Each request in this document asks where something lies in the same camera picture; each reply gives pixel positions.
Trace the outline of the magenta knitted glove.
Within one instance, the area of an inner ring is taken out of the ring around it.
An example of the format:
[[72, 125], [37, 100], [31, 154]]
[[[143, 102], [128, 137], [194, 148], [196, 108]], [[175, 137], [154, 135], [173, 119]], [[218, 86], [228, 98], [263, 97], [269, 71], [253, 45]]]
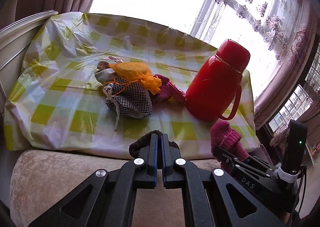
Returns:
[[175, 98], [180, 103], [185, 103], [185, 92], [178, 89], [168, 77], [160, 74], [155, 74], [154, 77], [160, 79], [162, 85], [159, 94], [150, 95], [152, 103], [167, 101], [171, 98]]
[[240, 143], [241, 134], [232, 129], [229, 122], [217, 120], [210, 130], [211, 153], [221, 163], [221, 168], [229, 173], [227, 163], [216, 157], [214, 152], [217, 147], [224, 149], [230, 154], [237, 157], [240, 161], [244, 161], [249, 154], [244, 150]]

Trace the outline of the beige sofa cushion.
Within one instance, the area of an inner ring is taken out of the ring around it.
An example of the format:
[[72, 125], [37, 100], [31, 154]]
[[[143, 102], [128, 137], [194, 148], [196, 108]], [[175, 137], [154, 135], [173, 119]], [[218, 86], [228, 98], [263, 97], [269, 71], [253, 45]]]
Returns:
[[[89, 155], [25, 151], [11, 176], [10, 217], [16, 226], [28, 226], [95, 170], [113, 171], [123, 164], [123, 160]], [[181, 191], [165, 189], [159, 171], [155, 189], [137, 191], [132, 226], [184, 225]]]

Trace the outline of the pink floral fabric pouch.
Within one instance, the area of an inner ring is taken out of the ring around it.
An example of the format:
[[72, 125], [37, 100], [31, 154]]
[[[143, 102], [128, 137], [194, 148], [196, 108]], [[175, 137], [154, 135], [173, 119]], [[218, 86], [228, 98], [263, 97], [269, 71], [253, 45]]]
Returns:
[[122, 63], [122, 59], [115, 56], [107, 56], [103, 59], [100, 59], [97, 64], [97, 70], [105, 70], [110, 68], [111, 64]]

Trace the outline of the dark knitted cloth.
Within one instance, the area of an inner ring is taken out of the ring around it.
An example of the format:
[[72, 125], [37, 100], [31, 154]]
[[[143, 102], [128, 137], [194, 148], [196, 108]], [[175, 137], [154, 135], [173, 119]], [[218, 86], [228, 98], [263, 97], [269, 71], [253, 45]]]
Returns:
[[150, 146], [151, 137], [152, 137], [153, 134], [156, 134], [157, 137], [158, 137], [157, 152], [161, 152], [162, 151], [161, 136], [163, 135], [163, 133], [161, 131], [159, 131], [159, 130], [153, 130], [153, 131], [151, 131], [149, 133], [146, 133], [145, 135], [140, 137], [138, 140], [136, 140], [135, 142], [133, 142], [129, 146], [129, 154], [131, 155], [131, 157], [138, 158], [139, 151], [142, 148], [145, 148], [146, 146]]

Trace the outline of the red thermos flask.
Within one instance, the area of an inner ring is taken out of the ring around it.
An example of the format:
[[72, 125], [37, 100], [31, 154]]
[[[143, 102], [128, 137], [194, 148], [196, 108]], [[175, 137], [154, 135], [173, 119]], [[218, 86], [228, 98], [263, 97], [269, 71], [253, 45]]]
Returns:
[[232, 120], [241, 99], [241, 81], [251, 55], [233, 40], [225, 40], [194, 77], [185, 94], [185, 106], [207, 122]]

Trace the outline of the orange mesh bag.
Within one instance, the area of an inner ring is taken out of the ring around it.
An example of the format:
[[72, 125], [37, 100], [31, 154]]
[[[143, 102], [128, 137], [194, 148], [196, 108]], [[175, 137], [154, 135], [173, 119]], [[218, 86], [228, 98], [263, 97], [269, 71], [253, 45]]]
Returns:
[[128, 84], [138, 83], [151, 94], [156, 95], [161, 92], [162, 81], [154, 77], [152, 71], [143, 62], [120, 62], [109, 64], [109, 67]]

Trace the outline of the grey herringbone drawstring pouch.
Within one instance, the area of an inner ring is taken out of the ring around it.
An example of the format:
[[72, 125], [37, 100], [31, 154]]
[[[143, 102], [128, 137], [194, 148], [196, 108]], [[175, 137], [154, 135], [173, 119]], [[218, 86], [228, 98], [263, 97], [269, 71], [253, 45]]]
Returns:
[[106, 82], [113, 81], [118, 78], [118, 75], [112, 68], [107, 68], [105, 70], [101, 70], [95, 74], [96, 80], [102, 85]]

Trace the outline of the green checkered plastic tablecloth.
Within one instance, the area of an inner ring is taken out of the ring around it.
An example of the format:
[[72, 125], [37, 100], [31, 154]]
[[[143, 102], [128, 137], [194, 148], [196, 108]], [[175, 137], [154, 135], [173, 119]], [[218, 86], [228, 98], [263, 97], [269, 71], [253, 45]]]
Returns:
[[141, 62], [187, 90], [216, 49], [190, 35], [124, 16], [42, 12], [1, 30], [1, 115], [7, 150], [31, 147], [127, 159], [129, 145], [152, 130], [166, 133], [187, 159], [208, 159], [211, 123], [175, 98], [142, 119], [118, 115], [104, 93], [129, 91], [100, 61]]

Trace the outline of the purple floral curtain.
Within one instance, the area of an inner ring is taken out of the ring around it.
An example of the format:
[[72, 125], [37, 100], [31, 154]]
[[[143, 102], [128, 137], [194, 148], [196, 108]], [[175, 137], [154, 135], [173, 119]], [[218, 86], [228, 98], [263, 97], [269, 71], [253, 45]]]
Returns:
[[295, 87], [311, 54], [317, 31], [318, 16], [311, 3], [306, 3], [284, 59], [275, 76], [254, 102], [255, 129], [259, 130], [280, 108]]

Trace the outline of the silver white sofa frame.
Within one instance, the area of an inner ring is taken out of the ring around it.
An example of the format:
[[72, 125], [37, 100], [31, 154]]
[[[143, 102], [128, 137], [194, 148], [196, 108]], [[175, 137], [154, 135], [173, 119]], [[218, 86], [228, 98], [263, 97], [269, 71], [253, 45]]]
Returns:
[[25, 17], [1, 29], [0, 78], [1, 113], [9, 93], [21, 74], [22, 62], [32, 39], [45, 22], [58, 14], [55, 10], [44, 11]]

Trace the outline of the sheer floral lace curtain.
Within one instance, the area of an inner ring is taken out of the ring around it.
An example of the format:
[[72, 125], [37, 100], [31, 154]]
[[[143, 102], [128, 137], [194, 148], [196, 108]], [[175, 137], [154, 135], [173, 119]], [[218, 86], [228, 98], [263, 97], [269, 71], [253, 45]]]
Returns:
[[307, 0], [186, 0], [185, 29], [211, 44], [229, 36], [274, 53], [279, 63], [304, 56], [308, 46]]

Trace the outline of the black white houndstooth pouch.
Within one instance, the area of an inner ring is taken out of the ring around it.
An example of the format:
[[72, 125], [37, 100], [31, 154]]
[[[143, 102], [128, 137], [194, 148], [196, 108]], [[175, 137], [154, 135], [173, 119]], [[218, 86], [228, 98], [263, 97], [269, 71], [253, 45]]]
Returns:
[[120, 116], [144, 119], [151, 116], [152, 102], [148, 90], [137, 82], [129, 82], [121, 77], [103, 84], [107, 107], [116, 112], [114, 130], [117, 129]]

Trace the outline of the black tracker device green light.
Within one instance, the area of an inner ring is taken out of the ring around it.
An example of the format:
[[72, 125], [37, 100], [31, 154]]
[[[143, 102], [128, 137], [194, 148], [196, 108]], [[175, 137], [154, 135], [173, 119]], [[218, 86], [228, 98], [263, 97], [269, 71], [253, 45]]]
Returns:
[[308, 128], [306, 124], [290, 120], [287, 135], [286, 147], [281, 169], [290, 175], [298, 173], [304, 155]]

